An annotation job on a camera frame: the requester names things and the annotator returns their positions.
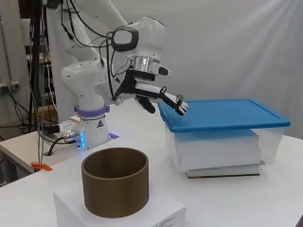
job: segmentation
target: blue led light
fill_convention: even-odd
[[[86,146],[85,146],[85,137],[84,137],[83,132],[80,133],[80,141],[81,141],[81,148],[86,148]]]

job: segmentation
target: wall outlet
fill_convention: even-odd
[[[0,83],[0,94],[5,94],[6,92],[9,92],[9,86],[4,83]]]
[[[19,92],[21,89],[21,85],[19,82],[12,82],[10,84],[10,91],[15,93],[15,92]]]
[[[7,92],[19,92],[21,89],[21,85],[19,82],[12,82],[10,86],[5,83],[0,83],[0,94],[5,94]]]

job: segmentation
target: white table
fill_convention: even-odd
[[[53,191],[80,180],[80,163],[87,154],[111,147],[137,148],[148,155],[150,182],[187,207],[186,227],[292,227],[297,224],[303,214],[303,141],[284,136],[276,162],[264,166],[259,177],[188,180],[176,172],[169,158],[159,116],[152,122],[155,116],[143,112],[138,115],[140,117],[135,118],[142,124],[130,119],[134,138],[122,135],[54,165],[51,172],[41,171],[0,188],[1,226],[55,227]]]

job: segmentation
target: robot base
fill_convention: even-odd
[[[110,140],[105,114],[94,119],[82,117],[72,129],[78,136],[77,148],[90,149]]]

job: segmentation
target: white pedestal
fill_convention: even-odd
[[[154,186],[150,200],[139,212],[125,218],[100,218],[84,205],[82,182],[54,192],[59,227],[184,227],[186,208]]]

